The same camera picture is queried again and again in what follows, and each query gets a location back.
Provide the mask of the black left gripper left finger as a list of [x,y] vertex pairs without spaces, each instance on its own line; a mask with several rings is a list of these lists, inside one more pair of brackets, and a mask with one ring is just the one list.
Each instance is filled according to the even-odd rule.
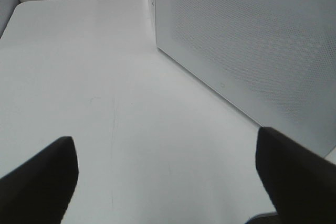
[[1,178],[1,223],[61,223],[78,177],[73,138],[60,137]]

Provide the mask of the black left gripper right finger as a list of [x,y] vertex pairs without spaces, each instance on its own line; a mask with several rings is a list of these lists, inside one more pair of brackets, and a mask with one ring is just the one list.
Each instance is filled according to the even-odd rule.
[[335,165],[271,127],[258,130],[255,164],[281,223],[335,223]]

